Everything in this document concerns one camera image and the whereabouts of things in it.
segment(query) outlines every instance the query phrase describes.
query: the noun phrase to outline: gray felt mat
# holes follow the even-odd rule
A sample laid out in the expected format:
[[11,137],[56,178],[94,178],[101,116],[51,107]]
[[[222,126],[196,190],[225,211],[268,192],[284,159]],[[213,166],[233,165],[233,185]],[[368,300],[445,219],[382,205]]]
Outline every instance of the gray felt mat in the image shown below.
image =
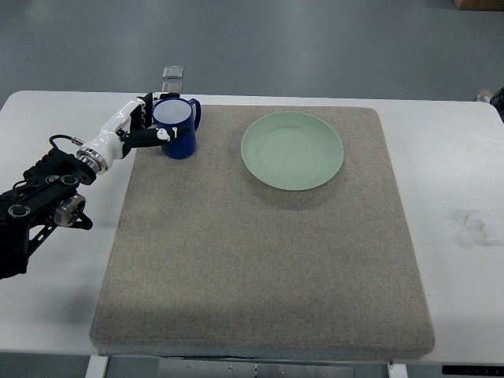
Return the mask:
[[[282,191],[246,169],[249,125],[284,110],[340,135],[340,171]],[[204,106],[198,149],[139,150],[91,341],[102,354],[418,358],[434,335],[376,112]]]

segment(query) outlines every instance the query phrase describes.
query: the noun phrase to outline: gray floor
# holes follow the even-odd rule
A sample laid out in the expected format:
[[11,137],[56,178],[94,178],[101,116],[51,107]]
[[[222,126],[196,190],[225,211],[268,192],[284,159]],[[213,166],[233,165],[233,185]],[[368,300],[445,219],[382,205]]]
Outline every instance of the gray floor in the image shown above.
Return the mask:
[[[471,101],[504,86],[504,12],[451,0],[4,0],[0,26],[0,105],[21,90],[159,91],[166,65],[184,67],[187,94]],[[84,376],[86,361],[0,354],[0,377]],[[152,364],[117,358],[108,376]]]

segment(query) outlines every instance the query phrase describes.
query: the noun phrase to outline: ceramic plate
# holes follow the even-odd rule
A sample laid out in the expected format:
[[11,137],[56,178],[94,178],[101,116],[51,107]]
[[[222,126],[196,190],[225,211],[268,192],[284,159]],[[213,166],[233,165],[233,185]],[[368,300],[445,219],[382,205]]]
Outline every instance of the ceramic plate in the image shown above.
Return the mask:
[[343,145],[334,129],[314,116],[274,113],[246,130],[242,158],[262,182],[286,191],[304,191],[338,172]]

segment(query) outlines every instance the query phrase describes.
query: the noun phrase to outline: robotic hand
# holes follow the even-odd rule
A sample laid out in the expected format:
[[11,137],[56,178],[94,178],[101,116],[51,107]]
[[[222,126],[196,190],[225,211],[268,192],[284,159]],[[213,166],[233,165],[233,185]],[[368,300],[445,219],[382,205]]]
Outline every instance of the robotic hand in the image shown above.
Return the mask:
[[[57,227],[93,227],[83,212],[86,199],[77,188],[91,185],[97,174],[107,172],[114,160],[132,148],[160,146],[185,132],[183,129],[149,128],[154,104],[178,94],[149,93],[134,98],[115,113],[99,135],[83,142],[54,135],[47,155],[23,173],[23,180],[0,195],[0,280],[26,273],[28,259]],[[80,146],[76,157],[57,148],[55,139],[65,138]],[[42,229],[30,239],[30,230]]]

